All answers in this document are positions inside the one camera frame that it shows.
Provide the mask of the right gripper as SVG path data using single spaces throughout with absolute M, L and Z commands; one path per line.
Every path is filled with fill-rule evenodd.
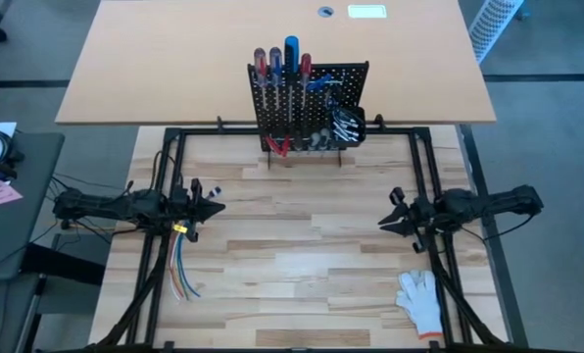
M 436 242 L 439 231 L 434 225 L 439 215 L 438 203 L 440 195 L 429 200 L 426 196 L 417 196 L 414 202 L 408 205 L 405 202 L 405 193 L 401 187 L 395 187 L 389 194 L 394 210 L 378 224 L 381 230 L 394 232 L 402 236 L 414 235 L 416 241 L 413 244 L 415 253 L 432 250 L 440 254 Z

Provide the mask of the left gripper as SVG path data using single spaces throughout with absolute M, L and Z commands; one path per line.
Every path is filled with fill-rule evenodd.
M 196 231 L 197 222 L 204 223 L 225 208 L 224 204 L 202 196 L 202 184 L 198 178 L 191 179 L 189 189 L 183 186 L 183 182 L 177 182 L 170 188 L 171 229 L 173 230 L 174 225 L 187 227 L 188 232 L 179 234 L 184 235 L 190 242 L 197 242 L 199 239 L 199 233 Z

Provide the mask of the red clear handle screwdriver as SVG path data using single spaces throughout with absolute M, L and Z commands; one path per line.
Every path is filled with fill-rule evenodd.
M 279 109 L 281 107 L 280 102 L 280 89 L 283 83 L 282 81 L 282 54 L 278 47 L 272 47 L 269 50 L 269 63 L 270 63 L 270 75 L 271 84 L 274 87 L 275 93 L 275 108 Z
M 268 108 L 268 103 L 267 103 L 268 64 L 267 64 L 267 59 L 266 59 L 266 51 L 261 47 L 256 48 L 254 51 L 254 68 L 255 68 L 256 82 L 257 82 L 257 84 L 262 92 L 263 109 L 266 110 Z

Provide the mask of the blue T-handle hex key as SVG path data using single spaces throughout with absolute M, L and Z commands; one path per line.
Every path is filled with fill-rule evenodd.
M 331 74 L 326 74 L 317 80 L 310 81 L 307 91 L 307 107 L 318 107 L 318 98 L 322 91 L 322 89 L 327 86 L 327 84 L 333 79 Z

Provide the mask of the solid red handle screwdriver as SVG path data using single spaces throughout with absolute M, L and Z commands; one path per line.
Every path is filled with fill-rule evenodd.
M 300 82 L 302 85 L 302 104 L 301 104 L 301 117 L 304 118 L 306 115 L 306 102 L 307 102 L 307 91 L 311 79 L 312 73 L 312 56 L 309 53 L 304 53 L 301 57 L 300 65 Z

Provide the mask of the blue black handle screwdriver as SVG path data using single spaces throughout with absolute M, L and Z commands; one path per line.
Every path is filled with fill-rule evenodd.
M 288 106 L 288 129 L 292 130 L 293 112 L 294 112 L 294 86 L 299 75 L 300 50 L 299 39 L 297 36 L 290 35 L 284 40 L 284 67 L 286 72 L 287 85 L 287 106 Z

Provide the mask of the white work glove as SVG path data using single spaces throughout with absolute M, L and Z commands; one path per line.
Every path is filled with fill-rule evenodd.
M 435 275 L 428 270 L 412 270 L 399 274 L 401 289 L 395 303 L 404 309 L 414 323 L 420 339 L 441 336 L 441 311 L 436 293 Z

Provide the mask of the black pegboard bin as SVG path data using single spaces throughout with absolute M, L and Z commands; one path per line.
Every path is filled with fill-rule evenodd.
M 331 131 L 331 140 L 332 144 L 339 149 L 347 149 L 347 148 L 355 148 L 359 147 L 364 141 L 366 136 L 366 123 L 365 123 L 365 111 L 360 107 L 351 107 L 351 108 L 335 108 L 330 110 L 327 113 L 329 117 L 330 123 L 330 131 Z M 340 119 L 345 120 L 355 120 L 359 127 L 353 128 L 350 126 L 341 126 Z M 359 138 L 357 140 L 352 140 L 349 137 L 349 141 L 341 141 L 335 139 L 332 129 L 334 127 L 340 127 L 344 133 L 346 129 L 356 131 L 359 134 Z

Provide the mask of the black metal pegboard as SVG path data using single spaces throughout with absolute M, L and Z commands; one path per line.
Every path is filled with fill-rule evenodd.
M 308 76 L 247 66 L 261 148 L 270 158 L 340 153 L 366 138 L 362 93 L 369 63 L 313 64 Z

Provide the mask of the light wooden desk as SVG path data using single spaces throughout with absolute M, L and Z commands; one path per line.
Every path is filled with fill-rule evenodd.
M 388 17 L 352 19 L 352 4 L 385 5 Z M 249 122 L 254 51 L 290 35 L 317 63 L 368 62 L 361 104 L 371 116 L 496 119 L 458 0 L 103 0 L 57 122 Z

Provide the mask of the grey side cabinet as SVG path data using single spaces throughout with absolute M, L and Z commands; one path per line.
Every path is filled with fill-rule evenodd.
M 60 133 L 21 133 L 14 137 L 24 159 L 11 186 L 22 197 L 0 205 L 0 280 L 15 277 L 31 240 L 65 137 Z

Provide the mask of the white desk plate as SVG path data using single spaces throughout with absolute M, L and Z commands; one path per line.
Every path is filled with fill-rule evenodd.
M 347 8 L 348 16 L 352 19 L 386 19 L 387 9 L 379 4 L 352 4 Z

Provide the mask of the white perforated panel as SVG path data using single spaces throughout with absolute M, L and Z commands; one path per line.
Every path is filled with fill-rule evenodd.
M 481 64 L 524 0 L 484 0 L 468 28 L 475 60 Z

